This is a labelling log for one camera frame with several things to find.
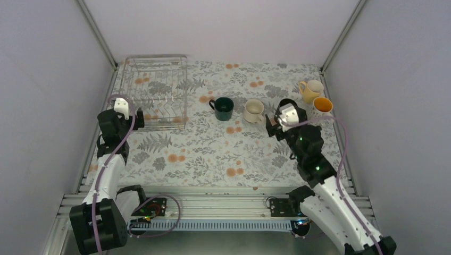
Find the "beige cream mug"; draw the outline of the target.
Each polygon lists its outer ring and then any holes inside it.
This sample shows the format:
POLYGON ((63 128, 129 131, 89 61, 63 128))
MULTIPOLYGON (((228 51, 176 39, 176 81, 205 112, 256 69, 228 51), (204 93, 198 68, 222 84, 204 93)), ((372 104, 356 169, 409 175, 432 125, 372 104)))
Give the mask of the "beige cream mug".
POLYGON ((248 123, 259 123, 265 120, 264 105, 257 99, 250 99, 245 103, 243 118, 248 123))

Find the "iridescent floral mug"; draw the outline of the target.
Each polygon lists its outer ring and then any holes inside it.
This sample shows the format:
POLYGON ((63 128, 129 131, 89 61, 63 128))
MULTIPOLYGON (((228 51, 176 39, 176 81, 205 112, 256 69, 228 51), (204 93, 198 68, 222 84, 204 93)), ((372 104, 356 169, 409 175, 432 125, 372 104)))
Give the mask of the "iridescent floral mug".
POLYGON ((313 100, 313 112, 317 116, 323 116, 331 113, 333 103, 326 97, 317 97, 313 100))

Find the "yellow mug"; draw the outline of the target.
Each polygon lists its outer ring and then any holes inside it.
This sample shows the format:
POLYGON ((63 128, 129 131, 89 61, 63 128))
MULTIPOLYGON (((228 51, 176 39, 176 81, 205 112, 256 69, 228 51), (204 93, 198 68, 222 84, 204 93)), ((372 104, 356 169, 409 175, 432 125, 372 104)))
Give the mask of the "yellow mug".
POLYGON ((324 91, 324 85, 321 81, 310 80, 300 81, 298 84, 299 92, 303 97, 303 101, 311 104, 313 100, 321 95, 324 91))

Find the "teal green mug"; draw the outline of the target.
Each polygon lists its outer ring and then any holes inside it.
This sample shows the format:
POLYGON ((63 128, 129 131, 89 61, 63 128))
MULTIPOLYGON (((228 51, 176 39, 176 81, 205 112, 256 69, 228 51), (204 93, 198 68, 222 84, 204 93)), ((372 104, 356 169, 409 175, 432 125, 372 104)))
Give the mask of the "teal green mug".
POLYGON ((219 121, 228 121, 232 117, 234 102, 228 97, 219 97, 211 99, 208 102, 209 106, 214 110, 214 114, 219 121))

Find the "black mug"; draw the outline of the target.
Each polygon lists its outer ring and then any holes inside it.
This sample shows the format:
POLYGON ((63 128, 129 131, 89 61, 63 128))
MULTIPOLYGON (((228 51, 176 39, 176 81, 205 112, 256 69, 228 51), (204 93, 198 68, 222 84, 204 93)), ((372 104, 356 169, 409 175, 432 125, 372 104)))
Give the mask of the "black mug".
POLYGON ((292 99, 284 98, 279 102, 273 118, 277 123, 282 120, 288 124, 307 121, 306 110, 300 108, 292 99))

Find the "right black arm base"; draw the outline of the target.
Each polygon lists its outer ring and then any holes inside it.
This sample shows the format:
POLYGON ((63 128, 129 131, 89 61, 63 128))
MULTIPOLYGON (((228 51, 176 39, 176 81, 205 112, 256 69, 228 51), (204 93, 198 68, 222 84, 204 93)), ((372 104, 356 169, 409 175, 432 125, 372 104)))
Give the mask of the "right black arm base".
POLYGON ((268 197, 266 206, 270 210, 272 217, 304 217, 300 211, 292 209, 286 198, 268 197))

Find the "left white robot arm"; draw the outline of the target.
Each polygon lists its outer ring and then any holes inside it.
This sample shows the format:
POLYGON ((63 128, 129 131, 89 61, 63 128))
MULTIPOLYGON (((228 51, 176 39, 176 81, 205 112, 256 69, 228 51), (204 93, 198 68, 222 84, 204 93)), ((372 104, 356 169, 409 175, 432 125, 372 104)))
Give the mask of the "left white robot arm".
POLYGON ((141 215, 148 200, 140 185, 119 187, 120 173, 129 156, 127 137, 130 130, 145 126, 143 111, 135 116, 108 109, 97 116, 101 130, 96 146, 98 171, 80 205, 71 208, 69 217, 81 254, 92 254, 123 247, 128 240, 128 220, 141 215))

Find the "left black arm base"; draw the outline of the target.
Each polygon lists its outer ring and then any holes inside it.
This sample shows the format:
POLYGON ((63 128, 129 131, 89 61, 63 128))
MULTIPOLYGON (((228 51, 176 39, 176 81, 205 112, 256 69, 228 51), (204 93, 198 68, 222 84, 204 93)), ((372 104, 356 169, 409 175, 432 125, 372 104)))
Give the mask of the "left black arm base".
POLYGON ((155 217, 165 216, 167 198, 154 198, 146 202, 140 209, 132 213, 132 216, 150 221, 155 217))

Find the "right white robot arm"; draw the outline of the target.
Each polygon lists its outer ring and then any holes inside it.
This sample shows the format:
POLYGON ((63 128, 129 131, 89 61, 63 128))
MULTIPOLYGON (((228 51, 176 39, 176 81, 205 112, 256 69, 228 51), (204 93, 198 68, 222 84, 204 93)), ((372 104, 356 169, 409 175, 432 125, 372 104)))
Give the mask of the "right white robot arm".
POLYGON ((367 220, 350 198, 337 171, 322 154, 319 126, 302 125, 283 131, 282 125, 266 119, 270 137, 285 140, 297 161, 297 170, 307 182, 289 192, 288 209, 294 216, 313 220, 341 254, 394 254, 397 245, 367 220))

